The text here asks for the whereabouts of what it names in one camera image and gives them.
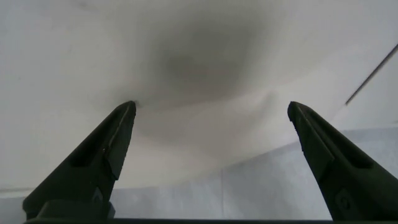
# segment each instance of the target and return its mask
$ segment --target gray floor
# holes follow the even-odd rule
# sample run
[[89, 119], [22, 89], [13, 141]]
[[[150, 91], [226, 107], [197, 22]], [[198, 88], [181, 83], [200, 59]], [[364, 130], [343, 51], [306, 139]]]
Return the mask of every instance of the gray floor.
[[[398, 177], [398, 128], [346, 131]], [[115, 190], [116, 217], [331, 219], [298, 142], [208, 177], [168, 187]], [[22, 198], [0, 199], [0, 223], [21, 223]]]

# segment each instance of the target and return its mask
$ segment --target white wall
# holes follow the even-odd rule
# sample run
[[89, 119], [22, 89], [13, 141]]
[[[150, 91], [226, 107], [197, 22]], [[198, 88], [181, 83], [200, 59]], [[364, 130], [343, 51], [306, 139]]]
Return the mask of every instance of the white wall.
[[398, 55], [345, 106], [333, 124], [339, 129], [386, 128], [398, 125]]
[[0, 189], [40, 183], [139, 100], [116, 187], [182, 181], [331, 119], [396, 44], [398, 2], [1, 1]]

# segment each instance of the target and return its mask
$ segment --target white surface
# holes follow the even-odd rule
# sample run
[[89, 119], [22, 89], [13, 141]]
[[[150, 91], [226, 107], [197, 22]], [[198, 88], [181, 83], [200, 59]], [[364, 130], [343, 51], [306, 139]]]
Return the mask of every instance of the white surface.
[[339, 129], [398, 125], [398, 54], [383, 66], [352, 102], [333, 118]]
[[116, 187], [180, 181], [332, 118], [398, 39], [398, 1], [3, 1], [0, 189], [40, 183], [139, 100]]

